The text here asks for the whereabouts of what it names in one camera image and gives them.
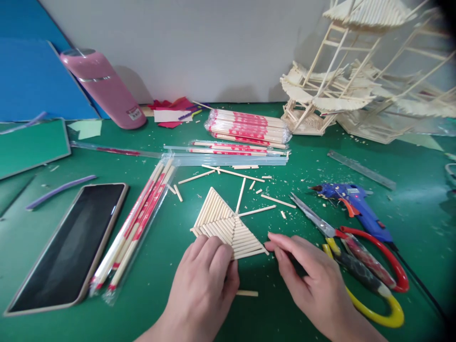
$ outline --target glue gun nozzle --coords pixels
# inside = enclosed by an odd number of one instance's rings
[[[321,185],[317,185],[317,186],[314,186],[314,187],[309,187],[309,189],[312,189],[312,190],[315,190],[315,191],[322,191],[323,187]]]

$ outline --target ruler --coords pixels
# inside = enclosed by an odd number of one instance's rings
[[[372,171],[371,169],[368,169],[367,167],[362,166],[361,164],[359,164],[357,161],[354,161],[353,159],[347,158],[333,150],[330,150],[328,152],[328,157],[331,157],[334,160],[337,160],[339,163],[342,163],[345,166],[348,166],[350,169],[359,172],[360,174],[372,179],[373,181],[376,181],[377,183],[379,183],[391,190],[396,190],[396,182],[393,182],[392,180],[390,180],[386,177],[383,177],[382,175]]]

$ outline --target red paper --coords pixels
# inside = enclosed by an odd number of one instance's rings
[[[174,122],[167,122],[167,123],[159,123],[159,127],[166,127],[166,128],[176,128],[179,126],[182,122],[181,121],[174,121]]]
[[[167,110],[186,110],[189,107],[196,106],[192,102],[190,102],[185,96],[178,98],[173,103],[169,101],[160,102],[158,100],[154,100],[153,104],[147,105],[150,109],[167,109]]]

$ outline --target pink thermos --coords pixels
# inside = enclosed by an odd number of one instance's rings
[[[134,129],[146,123],[138,103],[102,53],[71,49],[62,52],[60,59],[119,127]]]

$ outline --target silver bottle band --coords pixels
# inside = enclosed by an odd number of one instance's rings
[[[110,79],[111,76],[106,76],[106,77],[99,77],[99,78],[77,78],[79,81],[81,82],[100,82],[100,81],[104,81],[104,80],[107,80],[107,79]]]

